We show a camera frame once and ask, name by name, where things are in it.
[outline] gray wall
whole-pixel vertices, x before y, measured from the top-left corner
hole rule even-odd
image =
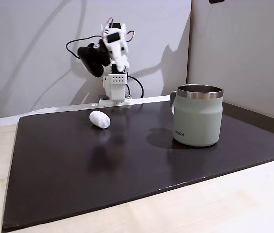
[[[190,0],[0,0],[0,116],[97,102],[101,79],[65,44],[100,34],[111,16],[136,32],[128,43],[130,75],[145,96],[169,94],[186,80],[190,11]],[[140,97],[138,84],[129,85]]]
[[[191,21],[189,82],[274,117],[274,0],[195,0]]]

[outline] black cable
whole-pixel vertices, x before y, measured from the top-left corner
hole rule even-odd
[[[144,91],[144,89],[143,89],[143,86],[142,86],[141,82],[140,82],[139,80],[137,80],[136,78],[130,76],[130,75],[128,75],[128,77],[134,79],[134,80],[140,85],[140,87],[141,87],[141,89],[142,89],[142,94],[141,94],[140,98],[143,98],[143,96],[144,96],[144,94],[145,94],[145,91]]]
[[[72,52],[70,49],[68,49],[68,45],[73,43],[73,42],[76,42],[76,41],[80,41],[80,40],[88,40],[88,39],[91,39],[91,38],[94,38],[94,37],[101,37],[101,35],[93,35],[93,36],[90,36],[88,38],[82,38],[82,39],[76,39],[76,40],[71,40],[69,41],[66,45],[65,45],[65,48],[70,52],[72,53],[73,56],[75,56],[76,58],[80,59],[79,56],[75,55],[74,52]]]
[[[128,89],[128,94],[130,95],[130,88],[129,88],[128,84],[125,84],[125,85],[126,85],[126,87]]]

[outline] cable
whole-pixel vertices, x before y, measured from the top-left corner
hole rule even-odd
[[[130,95],[130,88],[129,88],[128,84],[126,84],[126,87],[128,89],[128,94]]]
[[[144,96],[144,94],[145,94],[145,91],[144,91],[144,89],[143,89],[143,86],[142,86],[141,82],[140,82],[139,80],[137,80],[136,78],[134,78],[134,77],[128,75],[128,72],[127,72],[127,76],[130,77],[130,78],[132,78],[132,79],[134,79],[134,80],[140,85],[140,87],[141,87],[141,89],[142,89],[142,94],[141,94],[140,98],[143,98],[143,96]]]
[[[131,30],[131,31],[127,32],[126,35],[128,35],[129,33],[133,33],[132,38],[129,40],[129,41],[131,41],[133,39],[133,37],[135,36],[135,31]]]
[[[76,58],[80,59],[79,56],[75,55],[74,52],[72,52],[69,48],[68,48],[68,45],[73,43],[73,42],[76,42],[76,41],[80,41],[80,40],[88,40],[88,39],[91,39],[91,38],[94,38],[94,37],[101,37],[101,35],[93,35],[93,36],[90,36],[88,38],[82,38],[82,39],[76,39],[76,40],[71,40],[69,41],[66,45],[65,45],[65,48],[70,52],[72,53],[73,56],[75,56]]]

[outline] green mug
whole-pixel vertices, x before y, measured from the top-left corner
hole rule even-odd
[[[174,114],[173,137],[194,147],[218,142],[222,119],[223,89],[215,86],[186,84],[170,95]]]

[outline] white robot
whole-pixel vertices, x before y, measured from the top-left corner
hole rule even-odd
[[[126,32],[124,23],[113,23],[110,18],[104,27],[101,26],[101,39],[97,44],[78,49],[80,59],[91,74],[101,77],[105,69],[108,70],[109,74],[103,76],[106,93],[100,96],[100,106],[125,105],[131,99],[125,93],[129,71],[126,35],[129,33],[134,35],[134,31]]]

